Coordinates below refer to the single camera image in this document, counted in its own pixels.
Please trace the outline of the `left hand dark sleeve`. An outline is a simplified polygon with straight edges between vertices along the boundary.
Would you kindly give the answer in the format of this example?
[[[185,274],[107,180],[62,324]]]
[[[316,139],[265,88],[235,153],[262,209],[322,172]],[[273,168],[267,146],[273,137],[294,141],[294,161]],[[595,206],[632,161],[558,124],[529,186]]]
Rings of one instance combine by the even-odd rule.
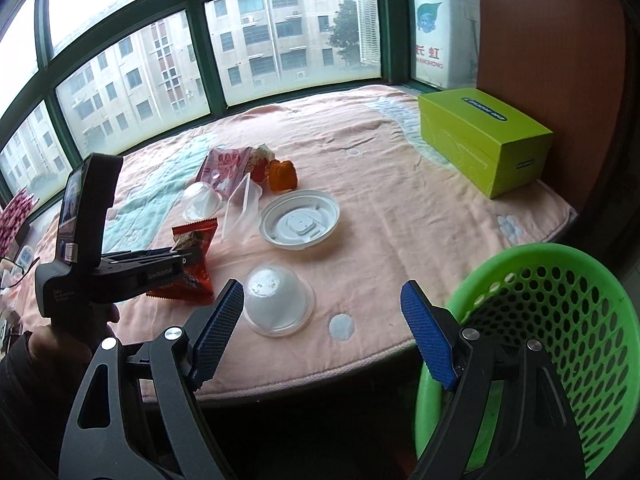
[[[46,372],[84,374],[98,345],[114,336],[112,324],[119,322],[119,310],[114,304],[98,306],[98,315],[98,324],[79,339],[52,324],[35,328],[27,343],[32,362]]]

